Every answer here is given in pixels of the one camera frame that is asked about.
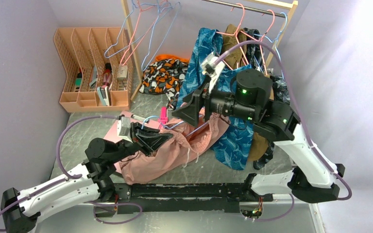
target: light gray wall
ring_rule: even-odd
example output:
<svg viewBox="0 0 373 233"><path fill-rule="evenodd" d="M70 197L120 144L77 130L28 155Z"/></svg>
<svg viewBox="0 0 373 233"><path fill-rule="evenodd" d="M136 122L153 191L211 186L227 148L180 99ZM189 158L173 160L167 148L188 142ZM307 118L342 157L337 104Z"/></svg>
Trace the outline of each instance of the light gray wall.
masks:
<svg viewBox="0 0 373 233"><path fill-rule="evenodd" d="M62 27L120 27L125 19L122 11L121 1L119 0L48 0L56 17ZM234 0L224 0L226 2L236 3ZM156 3L156 0L142 0L141 3ZM162 45L158 54L169 53L181 57L190 58L197 39L198 31L202 27L218 29L224 32L228 24L239 24L242 16L242 10L235 9L230 12L230 7L208 3L201 0L179 0L182 10L179 12L165 43ZM286 38L289 38L292 30L295 28L302 12L306 8L309 0L300 0L299 7L289 25L282 45L285 45ZM128 0L129 8L132 10L131 0ZM267 9L265 6L254 4L248 1L242 1L242 4L249 7L259 7ZM282 12L281 9L272 8L275 12ZM157 11L151 9L142 13L140 23L135 38L139 38L151 26L156 19ZM175 10L156 25L154 37L152 40L151 54L154 54L164 35L171 24ZM135 27L138 18L138 10L131 15L133 26ZM246 12L242 27L256 28L263 33L270 25L272 17L262 16L256 12ZM276 37L281 28L284 19L276 17L275 24L268 33L272 39ZM139 45L137 51L140 60L144 59L148 51L150 37Z"/></svg>
<svg viewBox="0 0 373 233"><path fill-rule="evenodd" d="M58 103L65 71L52 40L57 27L47 1L0 0L0 201L4 190L51 174L68 117Z"/></svg>
<svg viewBox="0 0 373 233"><path fill-rule="evenodd" d="M327 232L373 232L373 0L312 0L281 53L313 140L353 189L320 204Z"/></svg>

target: pink garment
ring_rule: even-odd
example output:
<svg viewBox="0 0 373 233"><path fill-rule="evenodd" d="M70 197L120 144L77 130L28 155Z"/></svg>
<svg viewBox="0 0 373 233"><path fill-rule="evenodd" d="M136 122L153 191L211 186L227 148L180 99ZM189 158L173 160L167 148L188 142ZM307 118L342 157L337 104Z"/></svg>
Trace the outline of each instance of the pink garment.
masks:
<svg viewBox="0 0 373 233"><path fill-rule="evenodd" d="M180 121L172 119L167 125L171 126ZM188 138L185 136L195 128L187 123L180 124L173 130L161 129L161 133L171 133L173 137L163 144L157 152L149 157L139 152L139 156L136 154L128 157L131 159L138 156L131 161L118 162L125 182L127 184L147 183L179 165L195 160L209 149L225 133L227 128L228 124L220 120L218 114L212 114L208 125Z"/></svg>

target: metal rod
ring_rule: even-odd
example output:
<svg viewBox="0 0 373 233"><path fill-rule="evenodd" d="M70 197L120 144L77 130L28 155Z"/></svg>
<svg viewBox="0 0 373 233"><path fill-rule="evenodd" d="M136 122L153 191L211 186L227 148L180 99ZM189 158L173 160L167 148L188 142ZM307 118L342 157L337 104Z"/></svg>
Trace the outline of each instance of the metal rod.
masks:
<svg viewBox="0 0 373 233"><path fill-rule="evenodd" d="M235 5L235 4L232 4L232 3L228 3L228 2L217 1L217 0L202 0L202 1L207 1L207 2L212 2L212 3L216 3L216 4L220 4L220 5L224 5L224 6L236 7L236 8L242 9L241 6L239 6L239 5ZM263 13L263 14L266 14L266 15L270 15L270 16L272 16L272 13L269 12L269 11L264 11L264 10L261 10L261 9L252 8L252 7L247 7L247 6L244 6L244 9L245 9L245 10L248 10L248 11L254 11L254 12ZM285 15L284 15L284 14L281 14L281 13L275 13L275 12L274 12L274 14L275 14L276 17L285 18Z"/></svg>

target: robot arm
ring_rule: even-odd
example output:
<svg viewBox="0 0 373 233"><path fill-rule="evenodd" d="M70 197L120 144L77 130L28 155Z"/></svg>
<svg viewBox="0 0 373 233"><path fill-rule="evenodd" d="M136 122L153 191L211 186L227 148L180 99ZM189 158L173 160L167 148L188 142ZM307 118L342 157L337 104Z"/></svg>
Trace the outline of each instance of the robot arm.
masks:
<svg viewBox="0 0 373 233"><path fill-rule="evenodd" d="M149 155L172 137L172 134L159 133L156 129L142 129L141 124L131 123L127 117L119 119L118 133L125 140L113 143L95 138L89 143L85 150L87 159L68 171L70 175L81 174L80 178L69 179L63 174L29 189L6 190L2 195L1 210L26 198L2 214L6 232L30 232L37 223L74 205L110 200L116 194L109 177L116 170L114 163L138 151Z"/></svg>
<svg viewBox="0 0 373 233"><path fill-rule="evenodd" d="M198 89L185 96L187 102L172 112L187 123L197 126L199 110L205 108L205 120L212 113L240 118L254 125L254 132L282 148L296 163L297 168L274 175L252 175L251 189L259 194L292 193L298 199L317 203L336 200L339 187L334 184L335 174L343 176L345 167L324 160L332 170L320 161L307 143L305 132L294 110L280 101L269 99L272 80L255 69L241 71L234 78L237 82L235 93L218 91L214 88L220 72L213 66L216 58L210 54L203 62L205 80Z"/></svg>

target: pink clothespin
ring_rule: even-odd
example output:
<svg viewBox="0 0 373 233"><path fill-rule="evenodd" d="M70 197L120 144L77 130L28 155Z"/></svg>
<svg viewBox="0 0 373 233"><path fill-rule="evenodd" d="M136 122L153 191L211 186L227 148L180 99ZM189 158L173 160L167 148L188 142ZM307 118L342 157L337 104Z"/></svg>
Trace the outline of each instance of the pink clothespin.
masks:
<svg viewBox="0 0 373 233"><path fill-rule="evenodd" d="M158 129L162 128L162 125L165 125L168 122L167 108L161 108L161 115L159 116L158 122L160 122Z"/></svg>

